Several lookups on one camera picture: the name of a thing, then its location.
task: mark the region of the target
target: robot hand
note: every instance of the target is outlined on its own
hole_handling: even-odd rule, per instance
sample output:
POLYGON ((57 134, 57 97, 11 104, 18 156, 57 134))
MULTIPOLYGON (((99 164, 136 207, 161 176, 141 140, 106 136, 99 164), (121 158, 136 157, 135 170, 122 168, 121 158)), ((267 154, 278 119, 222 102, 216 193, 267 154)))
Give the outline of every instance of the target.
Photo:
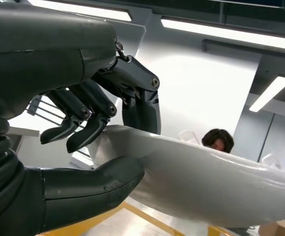
POLYGON ((109 23, 0 2, 0 236, 36 235, 102 214, 139 183, 144 170, 133 158, 95 170, 41 169, 26 168, 9 150, 7 120, 41 94, 66 115, 42 134, 42 143, 68 137, 85 120, 68 139, 68 151, 92 142, 117 112, 99 85, 123 100, 124 125, 160 133, 159 80, 125 56, 109 23))
POLYGON ((115 48, 118 56, 111 67, 98 70, 91 79, 69 86, 69 90, 47 93, 66 118, 60 127, 42 133, 41 142, 66 138, 85 120, 85 128, 67 140, 67 151, 74 152, 95 140, 117 113, 117 108, 99 85, 122 99, 124 125, 160 134, 159 79, 134 57, 125 56, 120 42, 115 41, 115 48))

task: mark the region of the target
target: light fixture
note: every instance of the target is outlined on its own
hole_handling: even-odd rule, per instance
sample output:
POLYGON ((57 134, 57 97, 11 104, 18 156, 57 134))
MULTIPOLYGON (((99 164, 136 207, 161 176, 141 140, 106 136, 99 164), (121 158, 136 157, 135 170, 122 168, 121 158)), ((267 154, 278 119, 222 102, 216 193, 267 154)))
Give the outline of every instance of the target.
POLYGON ((285 38, 162 18, 164 27, 285 49, 285 38))
POLYGON ((34 6, 45 7, 59 11, 66 11, 72 13, 84 14, 90 16, 97 16, 103 18, 109 18, 121 21, 131 21, 131 17, 126 11, 120 10, 109 10, 103 8, 90 7, 90 6, 80 6, 74 4, 67 4, 54 1, 45 1, 45 0, 28 0, 34 6))
POLYGON ((258 112, 285 87, 285 77, 278 76, 254 102, 249 110, 258 112))

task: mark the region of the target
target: curved white surface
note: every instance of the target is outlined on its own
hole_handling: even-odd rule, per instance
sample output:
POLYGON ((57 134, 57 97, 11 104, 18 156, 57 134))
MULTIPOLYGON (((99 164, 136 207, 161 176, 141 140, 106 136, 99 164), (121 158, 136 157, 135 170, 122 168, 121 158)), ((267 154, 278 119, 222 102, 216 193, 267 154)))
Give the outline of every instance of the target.
POLYGON ((97 165, 140 158, 146 174, 130 196, 168 215, 223 227, 285 219, 285 172, 264 164, 119 125, 88 149, 97 165))

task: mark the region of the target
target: person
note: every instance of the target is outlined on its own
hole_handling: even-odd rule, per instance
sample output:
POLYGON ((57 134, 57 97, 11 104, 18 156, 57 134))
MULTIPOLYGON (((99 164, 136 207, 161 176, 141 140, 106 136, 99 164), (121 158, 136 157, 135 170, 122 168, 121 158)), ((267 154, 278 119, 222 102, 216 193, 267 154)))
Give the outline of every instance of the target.
POLYGON ((204 146, 230 153, 234 145, 234 139, 224 129, 212 129, 201 140, 204 146))

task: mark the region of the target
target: dark hair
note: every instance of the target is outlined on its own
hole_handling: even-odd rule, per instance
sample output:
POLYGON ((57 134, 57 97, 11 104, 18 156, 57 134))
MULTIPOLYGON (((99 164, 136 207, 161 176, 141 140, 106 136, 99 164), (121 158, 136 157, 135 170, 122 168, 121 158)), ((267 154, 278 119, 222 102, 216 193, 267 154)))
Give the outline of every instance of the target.
POLYGON ((224 152, 230 153, 234 145, 233 138, 224 129, 212 129, 201 140, 204 146, 211 146, 216 140, 221 139, 225 144, 224 152))

